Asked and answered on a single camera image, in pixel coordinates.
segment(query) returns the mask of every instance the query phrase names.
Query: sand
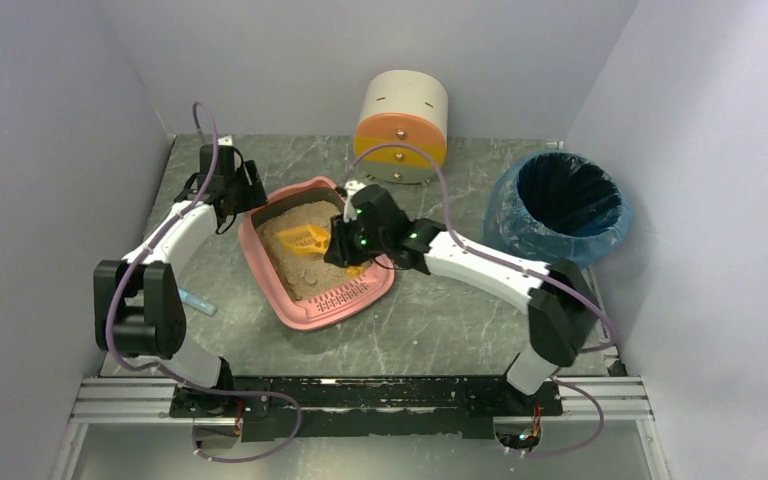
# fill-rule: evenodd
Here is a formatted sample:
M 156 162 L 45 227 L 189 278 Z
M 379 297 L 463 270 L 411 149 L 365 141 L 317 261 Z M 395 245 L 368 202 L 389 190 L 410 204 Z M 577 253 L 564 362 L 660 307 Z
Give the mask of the sand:
M 260 242 L 275 273 L 293 301 L 307 300 L 352 280 L 346 270 L 325 263 L 322 255 L 299 256 L 284 248 L 277 232 L 301 225 L 318 225 L 331 231 L 331 217 L 340 211 L 330 202 L 314 202 L 291 208 L 257 228 Z

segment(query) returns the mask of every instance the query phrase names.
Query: gray marble floor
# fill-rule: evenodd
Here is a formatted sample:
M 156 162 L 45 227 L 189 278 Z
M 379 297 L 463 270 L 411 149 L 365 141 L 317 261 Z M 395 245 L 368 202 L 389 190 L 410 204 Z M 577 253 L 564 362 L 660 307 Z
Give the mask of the gray marble floor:
M 236 146 L 257 162 L 267 192 L 325 175 L 340 182 L 350 137 L 239 136 Z M 453 221 L 480 240 L 484 208 L 496 179 L 541 141 L 452 139 L 444 167 Z M 179 136 L 146 225 L 168 213 L 184 181 L 198 169 L 198 139 Z M 439 182 L 386 187 L 410 215 L 442 219 Z M 285 327 L 263 297 L 236 228 L 209 238 L 182 272 L 179 286 L 219 307 L 207 317 L 185 307 L 188 332 L 224 356 L 239 375 L 422 375 L 501 373 L 528 341 L 525 315 L 485 292 L 439 277 L 399 272 L 390 292 L 363 312 L 314 332 Z M 603 338 L 594 331 L 589 340 Z M 115 375 L 109 360 L 102 374 Z M 602 354 L 579 357 L 567 375 L 606 375 Z

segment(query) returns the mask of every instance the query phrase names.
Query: white wall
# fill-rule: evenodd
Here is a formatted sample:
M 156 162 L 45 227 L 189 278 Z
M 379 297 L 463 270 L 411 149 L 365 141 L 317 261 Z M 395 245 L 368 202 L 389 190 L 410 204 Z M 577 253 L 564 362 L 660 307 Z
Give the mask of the white wall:
M 0 479 L 47 478 L 97 363 L 92 270 L 140 239 L 168 140 L 92 0 L 0 0 Z
M 675 478 L 768 478 L 768 0 L 641 0 L 569 145 L 636 209 L 598 273 Z
M 564 138 L 637 0 L 99 0 L 169 131 L 350 134 L 366 85 L 437 77 L 452 135 Z

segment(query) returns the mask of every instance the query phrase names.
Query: blue trash can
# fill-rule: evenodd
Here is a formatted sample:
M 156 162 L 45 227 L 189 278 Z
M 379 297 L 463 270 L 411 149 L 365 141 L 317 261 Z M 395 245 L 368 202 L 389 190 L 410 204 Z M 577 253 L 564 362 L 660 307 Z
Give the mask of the blue trash can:
M 586 268 L 628 233 L 631 207 L 604 170 L 552 150 L 515 162 L 496 182 L 482 243 L 528 260 Z

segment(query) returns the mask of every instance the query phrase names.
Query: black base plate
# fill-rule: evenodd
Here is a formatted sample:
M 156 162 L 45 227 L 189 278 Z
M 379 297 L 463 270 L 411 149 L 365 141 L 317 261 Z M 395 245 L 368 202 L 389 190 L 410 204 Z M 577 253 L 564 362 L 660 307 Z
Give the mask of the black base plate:
M 558 387 L 545 382 L 523 395 L 498 375 L 430 377 L 234 377 L 239 391 L 274 391 L 296 399 L 303 409 L 299 437 L 461 434 L 494 438 L 493 417 L 531 417 L 535 404 L 543 416 L 563 412 Z M 243 441 L 286 435 L 296 412 L 283 402 L 244 398 Z M 177 388 L 173 418 L 233 417 L 236 404 L 188 388 Z

